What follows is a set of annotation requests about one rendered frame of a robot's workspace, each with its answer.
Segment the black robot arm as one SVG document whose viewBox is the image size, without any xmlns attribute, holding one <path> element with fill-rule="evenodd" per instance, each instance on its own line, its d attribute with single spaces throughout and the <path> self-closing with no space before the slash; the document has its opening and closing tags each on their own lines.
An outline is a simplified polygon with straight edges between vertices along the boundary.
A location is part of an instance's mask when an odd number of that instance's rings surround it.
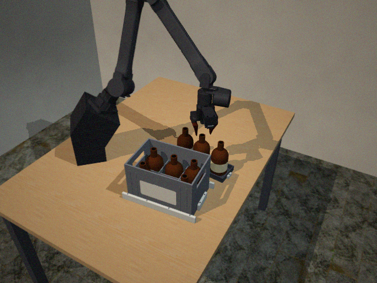
<svg viewBox="0 0 377 283">
<path fill-rule="evenodd" d="M 88 103 L 98 114 L 117 114 L 114 108 L 119 97 L 130 97 L 135 89 L 132 67 L 137 41 L 138 27 L 144 2 L 148 2 L 157 14 L 186 60 L 190 64 L 194 75 L 200 82 L 197 93 L 196 116 L 204 120 L 204 126 L 212 129 L 216 125 L 217 116 L 215 106 L 229 107 L 231 90 L 213 86 L 216 73 L 202 56 L 181 22 L 170 8 L 167 0 L 125 0 L 125 16 L 121 34 L 118 60 L 113 78 L 108 82 L 97 98 L 89 98 Z M 209 67 L 209 68 L 208 68 Z M 211 89 L 210 89 L 211 88 Z M 215 90 L 214 90 L 215 89 Z M 212 97 L 213 95 L 213 97 Z M 207 107 L 208 105 L 211 106 Z"/>
</svg>

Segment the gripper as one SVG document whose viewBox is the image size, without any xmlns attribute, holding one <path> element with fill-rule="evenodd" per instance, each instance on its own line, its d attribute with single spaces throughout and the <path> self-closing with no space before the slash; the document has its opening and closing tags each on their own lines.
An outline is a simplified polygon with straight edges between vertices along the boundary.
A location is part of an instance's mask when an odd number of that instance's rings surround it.
<svg viewBox="0 0 377 283">
<path fill-rule="evenodd" d="M 197 103 L 198 104 L 198 103 Z M 199 106 L 201 107 L 205 107 L 205 106 L 202 106 L 200 104 L 198 104 Z M 215 111 L 214 111 L 215 112 Z M 218 125 L 218 115 L 217 113 L 215 112 L 216 116 L 217 116 L 217 121 L 216 121 L 216 125 L 212 128 L 212 129 L 209 129 L 209 133 L 211 134 L 212 131 L 214 130 L 214 128 Z M 195 131 L 195 134 L 197 136 L 197 131 L 198 131 L 198 124 L 197 124 L 197 121 L 200 121 L 201 124 L 204 124 L 204 120 L 198 120 L 197 116 L 196 116 L 196 111 L 191 111 L 190 112 L 190 120 L 191 120 L 191 123 L 194 127 L 194 131 Z"/>
</svg>

